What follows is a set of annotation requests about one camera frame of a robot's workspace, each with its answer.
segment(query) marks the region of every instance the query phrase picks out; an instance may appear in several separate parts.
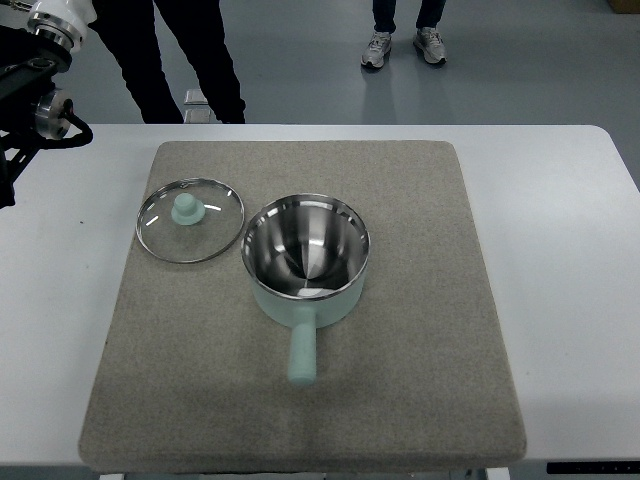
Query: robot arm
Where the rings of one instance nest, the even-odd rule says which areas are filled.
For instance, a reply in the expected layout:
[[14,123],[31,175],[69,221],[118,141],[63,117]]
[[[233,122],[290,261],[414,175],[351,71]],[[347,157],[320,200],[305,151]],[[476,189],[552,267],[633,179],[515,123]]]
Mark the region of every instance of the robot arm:
[[[26,11],[16,0],[0,4]],[[70,52],[86,39],[96,19],[91,0],[42,0],[29,9],[29,32],[0,26],[0,208],[15,205],[13,183],[40,149],[86,145],[93,133],[73,113],[69,95],[52,77],[71,65]],[[71,125],[80,129],[64,139]],[[17,150],[13,159],[6,158]]]

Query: gray floor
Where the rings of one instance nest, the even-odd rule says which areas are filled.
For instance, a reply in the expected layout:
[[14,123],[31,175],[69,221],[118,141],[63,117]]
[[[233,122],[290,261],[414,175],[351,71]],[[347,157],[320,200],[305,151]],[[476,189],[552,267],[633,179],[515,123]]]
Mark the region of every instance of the gray floor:
[[[616,15],[606,0],[449,0],[440,23],[449,62],[434,68],[411,45],[420,1],[402,0],[387,65],[371,73],[359,64],[373,27],[370,4],[223,0],[247,121],[598,125],[611,134],[640,185],[640,15]],[[25,21],[23,14],[0,7],[0,24],[17,27]],[[182,104],[197,79],[161,20],[157,30],[167,78]],[[96,35],[55,81],[89,123],[141,123],[117,64]],[[540,478],[544,464],[513,473]],[[433,475],[424,478],[442,478]],[[92,474],[0,469],[0,480],[9,478],[84,480]]]

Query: shoe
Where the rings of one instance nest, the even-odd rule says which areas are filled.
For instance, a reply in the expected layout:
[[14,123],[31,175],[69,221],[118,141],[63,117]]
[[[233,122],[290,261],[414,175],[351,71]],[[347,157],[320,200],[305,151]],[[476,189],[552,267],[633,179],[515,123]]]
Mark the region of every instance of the shoe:
[[447,50],[444,48],[440,32],[436,28],[423,27],[418,30],[413,44],[422,50],[427,63],[442,65],[447,61]]
[[373,32],[369,46],[362,54],[360,63],[367,68],[382,68],[384,56],[391,50],[391,34],[387,32]]

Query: mint green saucepan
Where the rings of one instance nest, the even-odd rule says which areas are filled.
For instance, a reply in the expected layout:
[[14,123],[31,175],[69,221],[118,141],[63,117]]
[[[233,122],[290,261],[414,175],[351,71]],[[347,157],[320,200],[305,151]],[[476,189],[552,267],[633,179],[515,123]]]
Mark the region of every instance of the mint green saucepan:
[[291,328],[291,383],[315,382],[316,329],[337,322],[355,307],[369,247],[360,216],[325,195],[281,198],[249,222],[242,260],[260,308]]

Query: pot lid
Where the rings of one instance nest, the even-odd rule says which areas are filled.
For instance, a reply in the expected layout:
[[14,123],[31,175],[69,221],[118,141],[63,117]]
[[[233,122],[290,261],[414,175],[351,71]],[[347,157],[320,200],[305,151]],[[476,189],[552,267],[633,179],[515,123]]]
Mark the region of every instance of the pot lid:
[[228,249],[244,225],[244,205],[228,185],[206,178],[179,180],[156,190],[138,212],[138,240],[172,263],[208,260]]

